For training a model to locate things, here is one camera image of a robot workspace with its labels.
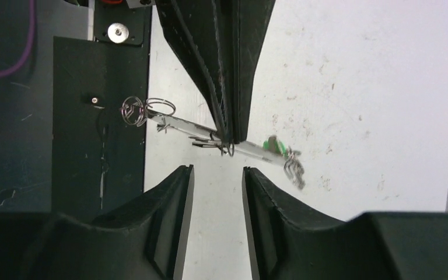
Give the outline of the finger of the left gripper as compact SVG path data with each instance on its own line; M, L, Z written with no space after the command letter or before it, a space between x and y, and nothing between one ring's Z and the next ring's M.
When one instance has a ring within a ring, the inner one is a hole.
M205 97L219 137L233 141L219 1L156 1L166 41Z
M275 0L232 2L233 142L247 139L253 82Z

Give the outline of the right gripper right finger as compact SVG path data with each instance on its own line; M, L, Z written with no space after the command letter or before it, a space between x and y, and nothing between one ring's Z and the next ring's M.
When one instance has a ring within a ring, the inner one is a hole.
M328 216L243 169L253 279L448 279L448 212Z

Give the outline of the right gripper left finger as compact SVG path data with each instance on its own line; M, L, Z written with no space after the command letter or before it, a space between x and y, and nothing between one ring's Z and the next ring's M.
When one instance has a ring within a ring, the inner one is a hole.
M0 213L0 279L181 279L193 166L92 222Z

